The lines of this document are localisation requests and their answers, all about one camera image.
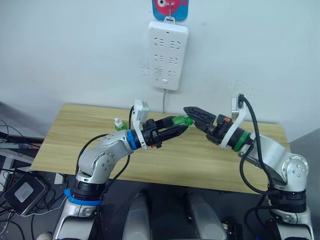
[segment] blue ring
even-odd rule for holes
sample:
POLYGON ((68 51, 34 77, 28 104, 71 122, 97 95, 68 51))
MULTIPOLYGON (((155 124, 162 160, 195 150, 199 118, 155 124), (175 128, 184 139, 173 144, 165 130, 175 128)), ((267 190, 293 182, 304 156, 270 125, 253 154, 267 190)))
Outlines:
POLYGON ((133 150, 137 150, 138 148, 137 148, 136 143, 135 143, 135 138, 132 135, 132 130, 128 130, 127 134, 128 134, 127 139, 128 139, 129 144, 131 145, 131 148, 133 150))
POLYGON ((87 206, 97 206, 102 204, 101 200, 97 200, 97 201, 84 201, 84 200, 79 200, 79 199, 75 199, 74 197, 71 196, 71 189, 70 188, 66 188, 64 190, 64 195, 66 195, 68 197, 68 200, 73 203, 73 204, 78 204, 78 205, 87 205, 87 206))

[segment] pink fish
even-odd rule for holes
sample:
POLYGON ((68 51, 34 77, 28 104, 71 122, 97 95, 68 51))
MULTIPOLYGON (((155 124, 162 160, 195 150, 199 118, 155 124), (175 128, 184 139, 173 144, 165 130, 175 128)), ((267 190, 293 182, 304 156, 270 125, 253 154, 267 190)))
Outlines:
POLYGON ((169 15, 169 6, 171 4, 171 13, 173 14, 181 4, 187 6, 188 0, 154 0, 156 10, 163 14, 169 15))

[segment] robotic arm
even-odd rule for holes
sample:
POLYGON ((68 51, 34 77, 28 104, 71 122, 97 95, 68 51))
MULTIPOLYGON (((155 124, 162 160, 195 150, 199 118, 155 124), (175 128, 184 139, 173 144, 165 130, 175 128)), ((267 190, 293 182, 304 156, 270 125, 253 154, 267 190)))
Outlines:
POLYGON ((107 134, 98 145, 82 153, 76 182, 72 189, 65 190, 67 200, 54 240, 88 240, 93 237, 97 207, 102 203, 101 195, 117 162, 139 148, 160 148, 162 142, 181 135, 193 124, 184 116, 147 120, 148 112, 147 103, 136 99, 132 110, 134 129, 107 134))
MULTIPOLYGON (((198 107, 185 107, 184 111, 194 120, 195 126, 206 133, 210 142, 223 148, 229 146, 249 163, 263 168, 258 158, 255 132, 250 133, 239 127, 246 115, 246 104, 240 99, 232 100, 232 114, 239 115, 234 123, 231 118, 221 114, 216 119, 215 115, 198 107)), ((306 206, 307 160, 288 152, 271 138, 259 137, 263 164, 272 180, 272 184, 269 182, 270 194, 267 195, 272 206, 270 214, 274 217, 267 221, 268 232, 272 233, 269 239, 295 237, 313 240, 310 209, 306 206)))

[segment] electrical outlet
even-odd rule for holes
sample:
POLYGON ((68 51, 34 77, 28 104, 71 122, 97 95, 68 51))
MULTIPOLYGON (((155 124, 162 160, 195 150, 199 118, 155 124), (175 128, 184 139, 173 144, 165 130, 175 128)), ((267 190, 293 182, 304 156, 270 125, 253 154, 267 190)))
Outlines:
POLYGON ((152 84, 178 90, 189 30, 186 26, 152 21, 148 27, 152 84))

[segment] small bottle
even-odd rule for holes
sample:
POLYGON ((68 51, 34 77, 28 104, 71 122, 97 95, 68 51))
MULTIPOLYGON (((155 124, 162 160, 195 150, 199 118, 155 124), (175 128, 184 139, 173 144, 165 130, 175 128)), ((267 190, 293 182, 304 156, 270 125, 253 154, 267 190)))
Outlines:
POLYGON ((114 125, 117 131, 128 130, 127 124, 117 117, 114 119, 114 125))

